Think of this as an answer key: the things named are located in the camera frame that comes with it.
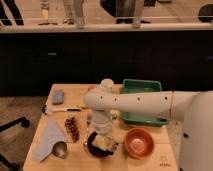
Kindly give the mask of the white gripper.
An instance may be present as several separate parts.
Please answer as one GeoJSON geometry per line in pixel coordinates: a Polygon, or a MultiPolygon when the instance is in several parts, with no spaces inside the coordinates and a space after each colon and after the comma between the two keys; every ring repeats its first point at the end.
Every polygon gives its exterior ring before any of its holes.
{"type": "Polygon", "coordinates": [[[94,131],[97,133],[92,144],[100,149],[114,149],[116,141],[112,135],[112,124],[93,123],[94,131]]]}

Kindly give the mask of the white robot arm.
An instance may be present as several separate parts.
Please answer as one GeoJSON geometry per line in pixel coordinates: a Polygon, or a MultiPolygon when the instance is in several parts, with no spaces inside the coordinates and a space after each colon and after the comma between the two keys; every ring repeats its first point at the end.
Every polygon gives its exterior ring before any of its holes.
{"type": "Polygon", "coordinates": [[[109,110],[183,122],[178,167],[181,171],[213,171],[213,90],[113,93],[104,79],[84,96],[99,134],[112,129],[109,110]]]}

